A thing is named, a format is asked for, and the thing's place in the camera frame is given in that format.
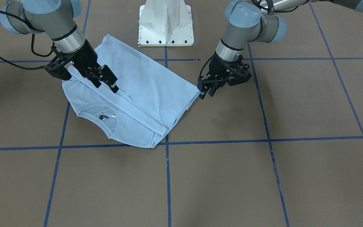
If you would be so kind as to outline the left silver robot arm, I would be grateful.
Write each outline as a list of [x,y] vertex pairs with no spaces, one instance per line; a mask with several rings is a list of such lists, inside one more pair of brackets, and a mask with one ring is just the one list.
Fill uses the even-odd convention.
[[226,7],[228,21],[213,55],[208,59],[208,72],[200,73],[197,88],[200,99],[214,96],[225,84],[236,86],[251,78],[249,65],[242,62],[241,52],[248,42],[277,43],[287,32],[287,23],[277,17],[289,13],[308,0],[233,0]]

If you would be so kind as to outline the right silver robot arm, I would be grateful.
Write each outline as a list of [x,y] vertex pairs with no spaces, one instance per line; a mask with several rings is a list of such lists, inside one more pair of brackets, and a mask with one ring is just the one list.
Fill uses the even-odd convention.
[[97,53],[74,21],[82,11],[79,0],[13,0],[1,11],[0,23],[6,30],[49,36],[56,56],[45,70],[52,77],[68,81],[72,75],[65,66],[72,63],[95,87],[105,84],[113,93],[118,91],[117,77],[107,65],[97,62]]

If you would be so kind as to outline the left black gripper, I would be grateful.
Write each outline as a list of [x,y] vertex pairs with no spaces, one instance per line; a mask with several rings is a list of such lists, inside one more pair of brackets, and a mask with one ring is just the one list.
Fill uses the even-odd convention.
[[[229,73],[227,72],[227,64],[231,61],[222,59],[216,52],[206,61],[203,65],[199,77],[197,88],[200,91],[199,98],[203,100],[207,93],[211,97],[215,95],[220,87],[222,87],[229,79]],[[202,75],[204,68],[209,65],[206,75]]]

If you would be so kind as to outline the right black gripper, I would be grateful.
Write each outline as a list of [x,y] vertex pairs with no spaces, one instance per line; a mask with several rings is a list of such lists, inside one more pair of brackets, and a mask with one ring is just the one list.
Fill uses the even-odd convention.
[[109,66],[101,66],[97,62],[97,59],[97,53],[90,43],[85,40],[82,47],[75,52],[72,64],[81,76],[92,82],[96,88],[99,88],[102,83],[105,83],[113,93],[117,93],[119,90],[116,84],[117,77]]

